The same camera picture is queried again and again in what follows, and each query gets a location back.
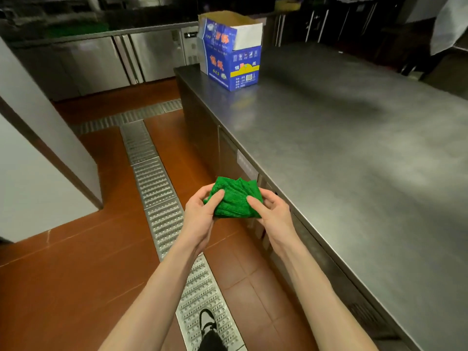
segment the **floor drain channel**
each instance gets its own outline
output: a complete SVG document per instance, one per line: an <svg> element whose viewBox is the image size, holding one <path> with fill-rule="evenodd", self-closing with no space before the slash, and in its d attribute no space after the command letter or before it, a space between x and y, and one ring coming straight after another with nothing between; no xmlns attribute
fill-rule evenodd
<svg viewBox="0 0 468 351"><path fill-rule="evenodd" d="M159 157L134 165L133 173L144 209L177 198Z"/></svg>
<svg viewBox="0 0 468 351"><path fill-rule="evenodd" d="M175 313L181 325L187 350L196 351L200 346L202 336L198 316L203 308L208 308L213 312L219 336L229 351L236 351L243 347L244 342L239 330L227 308L210 266L202 254L192 266Z"/></svg>
<svg viewBox="0 0 468 351"><path fill-rule="evenodd" d="M130 165L158 157L155 145L144 121L124 124L120 127Z"/></svg>
<svg viewBox="0 0 468 351"><path fill-rule="evenodd" d="M156 251L162 261L182 229L184 210L144 122L122 125L121 134ZM213 312L218 333L228 351L247 351L210 266L201 254L192 266L175 313L187 351L197 351L200 347L199 313L203 308Z"/></svg>
<svg viewBox="0 0 468 351"><path fill-rule="evenodd" d="M167 101L161 103L161 107L164 112L172 112L172 111L177 111L178 109L182 109L182 101L180 101L180 98L177 100L172 100L172 101Z"/></svg>
<svg viewBox="0 0 468 351"><path fill-rule="evenodd" d="M118 127L122 124L141 121L142 119L161 115L167 112L176 111L178 109L182 109L182 102L180 101L180 99L170 100L166 102L156 103L154 105L150 105L143 108L132 109L130 111L122 112L117 115L95 119L77 125L72 125L71 128L77 136L80 136L97 130L102 130L110 127Z"/></svg>

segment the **hand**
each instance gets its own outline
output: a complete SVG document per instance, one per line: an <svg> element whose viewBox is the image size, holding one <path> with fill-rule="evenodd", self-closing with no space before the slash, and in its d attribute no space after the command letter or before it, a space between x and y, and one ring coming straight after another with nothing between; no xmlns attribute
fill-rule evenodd
<svg viewBox="0 0 468 351"><path fill-rule="evenodd" d="M213 185L200 188L185 205L184 226L177 240L188 242L195 249L195 256L206 248L210 240L214 209L224 197L224 190L220 189L203 204L203 199L208 197Z"/></svg>
<svg viewBox="0 0 468 351"><path fill-rule="evenodd" d="M273 192L260 188L263 203L247 196L247 202L260 214L258 221L265 227L273 250L281 259L285 258L285 248L300 242L293 225L288 204Z"/></svg>

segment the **green towel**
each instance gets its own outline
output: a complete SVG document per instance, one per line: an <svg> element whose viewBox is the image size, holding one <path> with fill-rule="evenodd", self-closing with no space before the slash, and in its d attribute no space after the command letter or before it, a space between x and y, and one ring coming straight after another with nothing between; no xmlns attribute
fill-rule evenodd
<svg viewBox="0 0 468 351"><path fill-rule="evenodd" d="M257 198L263 202L262 195L258 189L256 181L245 181L241 178L237 180L227 177L218 177L204 204L208 202L213 194L220 189L224 190L224 197L221 203L214 210L217 218L260 218L260 214L254 210L247 202L247 196Z"/></svg>

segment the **black pants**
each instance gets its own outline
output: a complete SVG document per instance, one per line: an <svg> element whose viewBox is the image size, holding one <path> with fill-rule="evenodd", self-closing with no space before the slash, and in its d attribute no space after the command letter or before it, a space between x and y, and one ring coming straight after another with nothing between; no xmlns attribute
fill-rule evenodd
<svg viewBox="0 0 468 351"><path fill-rule="evenodd" d="M203 338L198 351L227 351L227 348L224 346L223 340L221 340L218 333L210 330Z"/></svg>

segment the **blue cardboard box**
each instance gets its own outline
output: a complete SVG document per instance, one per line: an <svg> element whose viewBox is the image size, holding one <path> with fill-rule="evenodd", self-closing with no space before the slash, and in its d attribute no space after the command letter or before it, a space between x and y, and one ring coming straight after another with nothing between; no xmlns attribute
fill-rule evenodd
<svg viewBox="0 0 468 351"><path fill-rule="evenodd" d="M262 32L261 22L234 12L200 15L200 70L230 91L256 84Z"/></svg>

